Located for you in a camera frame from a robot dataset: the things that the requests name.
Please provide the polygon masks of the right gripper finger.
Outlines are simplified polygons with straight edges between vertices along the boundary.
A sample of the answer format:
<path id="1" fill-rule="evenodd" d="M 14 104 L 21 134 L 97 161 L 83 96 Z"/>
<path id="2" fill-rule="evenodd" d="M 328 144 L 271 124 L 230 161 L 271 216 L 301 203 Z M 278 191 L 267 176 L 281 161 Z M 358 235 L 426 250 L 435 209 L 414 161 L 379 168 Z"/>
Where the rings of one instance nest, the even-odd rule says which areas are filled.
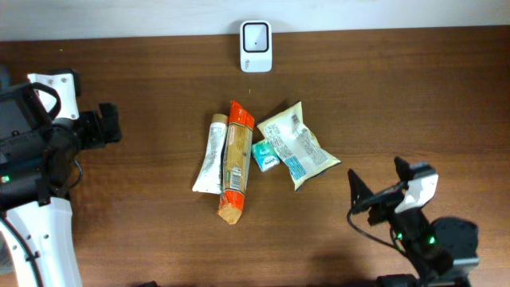
<path id="1" fill-rule="evenodd" d="M 394 158 L 394 165 L 401 182 L 408 182 L 413 179 L 414 171 L 411 165 L 404 159 L 396 156 Z"/>
<path id="2" fill-rule="evenodd" d="M 369 208 L 371 206 L 371 198 L 374 196 L 374 193 L 353 169 L 348 170 L 347 177 L 351 189 L 351 207 Z"/>

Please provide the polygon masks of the yellow snack bag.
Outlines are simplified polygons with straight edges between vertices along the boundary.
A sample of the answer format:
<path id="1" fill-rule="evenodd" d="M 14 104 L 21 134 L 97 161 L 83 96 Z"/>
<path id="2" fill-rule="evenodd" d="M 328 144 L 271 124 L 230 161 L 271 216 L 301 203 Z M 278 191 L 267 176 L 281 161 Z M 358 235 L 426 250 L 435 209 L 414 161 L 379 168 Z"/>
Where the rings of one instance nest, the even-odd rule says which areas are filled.
<path id="1" fill-rule="evenodd" d="M 257 128 L 287 166 L 294 191 L 308 180 L 341 164 L 339 159 L 320 146 L 314 133 L 304 123 L 301 101 L 259 122 Z"/>

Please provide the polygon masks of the teal tissue pack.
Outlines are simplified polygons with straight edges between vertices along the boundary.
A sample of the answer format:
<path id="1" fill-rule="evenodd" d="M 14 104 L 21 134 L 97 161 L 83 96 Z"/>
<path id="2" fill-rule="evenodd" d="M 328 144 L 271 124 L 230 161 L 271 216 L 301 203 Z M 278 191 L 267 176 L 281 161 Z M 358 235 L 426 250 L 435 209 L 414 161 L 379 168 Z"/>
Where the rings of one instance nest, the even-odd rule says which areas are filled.
<path id="1" fill-rule="evenodd" d="M 281 163 L 268 140 L 261 140 L 252 146 L 252 157 L 262 172 L 266 172 Z"/>

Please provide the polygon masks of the white cream tube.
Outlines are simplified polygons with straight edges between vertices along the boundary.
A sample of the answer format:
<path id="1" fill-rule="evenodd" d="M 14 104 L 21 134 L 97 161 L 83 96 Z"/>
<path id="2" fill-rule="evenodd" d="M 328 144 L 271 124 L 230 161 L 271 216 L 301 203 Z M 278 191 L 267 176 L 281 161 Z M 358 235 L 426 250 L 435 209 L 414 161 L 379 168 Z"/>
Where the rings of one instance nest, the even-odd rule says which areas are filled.
<path id="1" fill-rule="evenodd" d="M 206 154 L 193 192 L 219 195 L 222 192 L 222 151 L 226 141 L 226 129 L 229 117 L 213 114 L 209 127 Z"/>

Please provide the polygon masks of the orange spaghetti packet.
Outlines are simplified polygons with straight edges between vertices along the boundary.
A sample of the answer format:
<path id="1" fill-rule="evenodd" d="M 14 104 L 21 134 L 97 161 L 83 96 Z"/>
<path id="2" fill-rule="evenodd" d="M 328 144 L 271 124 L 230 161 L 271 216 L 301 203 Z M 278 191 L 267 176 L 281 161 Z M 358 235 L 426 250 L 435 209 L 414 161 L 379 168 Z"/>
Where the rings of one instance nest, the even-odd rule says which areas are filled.
<path id="1" fill-rule="evenodd" d="M 231 102 L 229 114 L 218 215 L 234 225 L 240 219 L 245 205 L 254 118 L 236 101 Z"/>

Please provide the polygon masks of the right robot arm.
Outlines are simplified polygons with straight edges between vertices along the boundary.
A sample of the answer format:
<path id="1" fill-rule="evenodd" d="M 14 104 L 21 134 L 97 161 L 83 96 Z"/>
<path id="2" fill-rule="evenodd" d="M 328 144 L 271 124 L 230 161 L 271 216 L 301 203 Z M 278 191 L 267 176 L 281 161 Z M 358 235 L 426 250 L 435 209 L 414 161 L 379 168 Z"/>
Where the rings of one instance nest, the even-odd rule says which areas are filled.
<path id="1" fill-rule="evenodd" d="M 479 263 L 477 256 L 478 226 L 457 217 L 429 221 L 422 208 L 435 195 L 438 173 L 429 163 L 410 164 L 394 158 L 399 181 L 374 193 L 350 169 L 351 208 L 347 222 L 361 235 L 397 250 L 418 275 L 391 274 L 375 279 L 375 286 L 470 286 L 469 273 Z M 367 222 L 375 226 L 390 225 L 390 242 L 357 227 L 354 214 L 367 212 Z"/>

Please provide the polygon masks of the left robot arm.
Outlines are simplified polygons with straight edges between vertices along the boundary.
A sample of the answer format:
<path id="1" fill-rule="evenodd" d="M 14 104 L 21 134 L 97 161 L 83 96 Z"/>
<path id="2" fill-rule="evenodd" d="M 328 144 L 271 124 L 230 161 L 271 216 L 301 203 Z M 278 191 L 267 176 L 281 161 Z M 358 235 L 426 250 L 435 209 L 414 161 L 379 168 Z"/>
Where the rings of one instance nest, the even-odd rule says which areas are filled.
<path id="1" fill-rule="evenodd" d="M 80 286 L 69 183 L 80 151 L 121 140 L 118 108 L 101 103 L 77 120 L 58 116 L 41 83 L 1 93 L 1 234 L 20 286 Z"/>

